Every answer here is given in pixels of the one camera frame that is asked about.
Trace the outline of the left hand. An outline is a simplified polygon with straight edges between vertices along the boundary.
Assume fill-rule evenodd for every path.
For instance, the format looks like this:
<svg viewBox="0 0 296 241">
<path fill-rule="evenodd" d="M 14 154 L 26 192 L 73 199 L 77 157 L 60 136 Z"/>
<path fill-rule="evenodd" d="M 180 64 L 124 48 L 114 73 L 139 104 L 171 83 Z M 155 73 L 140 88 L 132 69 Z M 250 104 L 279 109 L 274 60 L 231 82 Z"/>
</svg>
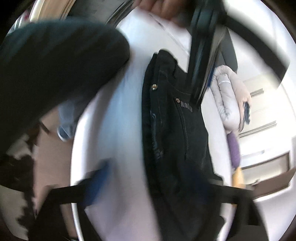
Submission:
<svg viewBox="0 0 296 241">
<path fill-rule="evenodd" d="M 140 8 L 157 15 L 165 20 L 182 22 L 195 10 L 197 1 L 188 0 L 137 0 L 133 2 L 133 8 Z"/>
</svg>

